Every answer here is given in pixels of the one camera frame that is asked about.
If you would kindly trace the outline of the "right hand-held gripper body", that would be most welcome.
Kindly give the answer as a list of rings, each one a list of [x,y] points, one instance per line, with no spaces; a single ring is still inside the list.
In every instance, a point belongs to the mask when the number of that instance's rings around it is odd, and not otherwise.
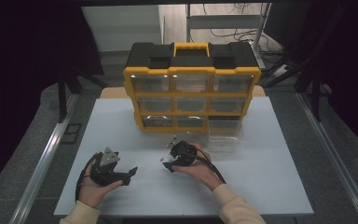
[[[185,140],[176,143],[170,150],[169,165],[189,166],[197,156],[197,149]]]

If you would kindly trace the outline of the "dark curtain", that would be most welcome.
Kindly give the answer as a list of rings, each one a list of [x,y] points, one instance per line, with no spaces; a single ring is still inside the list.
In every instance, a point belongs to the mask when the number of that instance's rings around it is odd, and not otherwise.
[[[358,0],[310,0],[304,27],[321,31],[334,10],[344,13],[324,44],[317,65],[332,93],[329,104],[358,137]]]
[[[65,0],[0,0],[0,173],[60,79],[101,75],[82,6]]]

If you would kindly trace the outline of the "set of clear plastic drawers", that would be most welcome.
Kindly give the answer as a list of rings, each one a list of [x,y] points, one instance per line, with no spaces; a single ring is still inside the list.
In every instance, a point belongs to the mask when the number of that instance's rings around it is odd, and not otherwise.
[[[240,120],[252,100],[252,76],[131,75],[141,126],[204,129]]]

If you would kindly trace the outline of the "white power strip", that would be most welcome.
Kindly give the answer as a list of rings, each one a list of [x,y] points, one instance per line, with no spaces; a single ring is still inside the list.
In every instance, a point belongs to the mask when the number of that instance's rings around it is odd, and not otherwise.
[[[290,67],[288,65],[283,64],[280,68],[278,68],[274,72],[273,76],[279,77],[279,76],[283,75],[285,72],[287,72],[289,69],[290,69]]]

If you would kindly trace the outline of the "black metal stand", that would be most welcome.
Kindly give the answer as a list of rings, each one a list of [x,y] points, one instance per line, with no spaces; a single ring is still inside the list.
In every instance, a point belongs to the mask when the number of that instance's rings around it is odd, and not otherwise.
[[[83,90],[82,85],[78,77],[83,77],[86,80],[96,84],[101,88],[107,88],[108,84],[101,81],[97,77],[86,74],[78,68],[73,68],[70,72],[59,72],[58,73],[58,92],[59,92],[59,123],[62,123],[67,115],[69,114],[69,105],[66,100],[66,89],[72,94],[79,94]]]
[[[316,61],[311,57],[307,58],[303,62],[295,65],[288,71],[284,72],[279,77],[275,77],[271,81],[265,80],[262,84],[263,88],[270,88],[278,83],[283,82],[289,77],[294,75],[299,75],[297,78],[294,89],[296,92],[305,92],[309,86],[311,86],[311,102],[310,102],[310,112],[313,117],[316,118],[317,121],[320,121],[320,113],[319,113],[319,102],[321,91],[320,87],[322,84],[321,75],[319,73],[319,68],[316,64]]]

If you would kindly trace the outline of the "yellow black organizer cabinet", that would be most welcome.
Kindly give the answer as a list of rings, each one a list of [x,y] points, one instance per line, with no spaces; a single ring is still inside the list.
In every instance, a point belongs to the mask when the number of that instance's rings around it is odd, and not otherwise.
[[[252,47],[243,42],[231,42],[228,44],[209,44],[210,56],[206,57],[203,51],[181,51],[174,57],[174,44],[157,45],[153,43],[135,43],[126,62],[123,76],[126,93],[133,102],[134,93],[130,81],[131,75],[222,75],[222,76],[252,76],[253,84],[251,96],[255,84],[261,77],[261,69],[258,66]],[[138,127],[144,132],[173,133],[173,132],[200,132],[208,133],[208,127],[204,129],[176,129],[176,128],[151,128],[141,126],[137,110],[134,109],[134,119]]]

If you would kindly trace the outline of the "aluminium rail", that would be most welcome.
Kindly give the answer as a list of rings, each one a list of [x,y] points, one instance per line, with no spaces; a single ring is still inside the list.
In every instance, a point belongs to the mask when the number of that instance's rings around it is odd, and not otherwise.
[[[337,176],[340,182],[343,185],[343,188],[346,190],[351,203],[353,204],[357,214],[358,214],[358,185],[355,182],[354,178],[350,174],[348,168],[346,167],[344,161],[340,158],[335,145],[333,144],[331,138],[326,132],[324,126],[320,121],[318,121],[311,111],[311,103],[306,98],[305,93],[297,93],[296,98],[301,103],[302,108],[304,109],[312,129],[315,131],[319,141],[321,142],[326,156],[330,160],[332,166],[334,167]]]
[[[43,181],[48,173],[49,166],[52,163],[57,148],[62,140],[63,134],[68,126],[69,120],[74,113],[78,94],[71,94],[66,103],[67,114],[64,116],[62,122],[58,122],[44,148],[41,157],[34,168],[34,172],[21,195],[19,203],[14,210],[12,217],[8,224],[24,224],[30,214],[37,193],[39,192]]]

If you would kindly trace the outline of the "grey metal shelf frame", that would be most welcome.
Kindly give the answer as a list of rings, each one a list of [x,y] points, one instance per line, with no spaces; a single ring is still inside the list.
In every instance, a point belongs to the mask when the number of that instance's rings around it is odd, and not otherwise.
[[[254,50],[258,50],[269,8],[270,3],[262,3],[258,14],[214,15],[208,14],[205,5],[202,5],[203,14],[193,15],[191,4],[186,4],[186,41],[192,41],[192,30],[209,30],[215,36],[213,30],[243,29],[243,35],[255,32],[255,38],[250,43]]]

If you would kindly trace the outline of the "black floor frame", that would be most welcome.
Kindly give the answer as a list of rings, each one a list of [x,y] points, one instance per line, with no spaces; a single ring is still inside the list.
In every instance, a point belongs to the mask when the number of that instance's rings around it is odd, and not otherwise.
[[[81,123],[70,123],[63,133],[61,143],[64,145],[74,145],[80,134],[81,126]]]

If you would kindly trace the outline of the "person's left hand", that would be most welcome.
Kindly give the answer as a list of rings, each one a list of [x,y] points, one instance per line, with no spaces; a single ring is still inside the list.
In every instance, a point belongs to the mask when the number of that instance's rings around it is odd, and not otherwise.
[[[121,187],[123,181],[119,180],[108,186],[101,187],[90,178],[91,167],[92,165],[90,164],[82,177],[78,200],[89,207],[95,208],[108,192]]]

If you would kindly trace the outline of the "person's right hand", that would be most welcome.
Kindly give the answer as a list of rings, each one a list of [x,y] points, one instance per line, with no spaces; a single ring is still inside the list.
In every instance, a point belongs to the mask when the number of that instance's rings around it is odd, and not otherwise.
[[[210,191],[214,191],[223,184],[216,173],[204,162],[194,160],[190,166],[173,166],[175,172],[187,174],[205,185]]]

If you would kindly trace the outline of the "white cabinet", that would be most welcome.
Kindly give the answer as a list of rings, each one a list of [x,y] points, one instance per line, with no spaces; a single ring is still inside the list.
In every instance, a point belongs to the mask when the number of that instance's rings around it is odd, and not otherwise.
[[[157,5],[82,7],[98,50],[130,50],[135,42],[162,43]]]

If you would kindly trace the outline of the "small clear organizer drawer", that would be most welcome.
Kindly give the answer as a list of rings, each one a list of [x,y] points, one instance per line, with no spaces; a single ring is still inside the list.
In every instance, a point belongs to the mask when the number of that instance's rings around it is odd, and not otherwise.
[[[208,131],[208,149],[211,151],[233,151],[244,139],[240,120],[211,120]]]

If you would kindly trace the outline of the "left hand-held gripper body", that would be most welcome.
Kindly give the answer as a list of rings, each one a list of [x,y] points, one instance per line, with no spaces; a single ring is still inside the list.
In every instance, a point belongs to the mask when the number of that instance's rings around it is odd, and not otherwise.
[[[105,187],[119,180],[131,177],[129,172],[117,173],[115,168],[120,157],[110,147],[104,152],[98,152],[91,159],[90,178],[99,186]]]

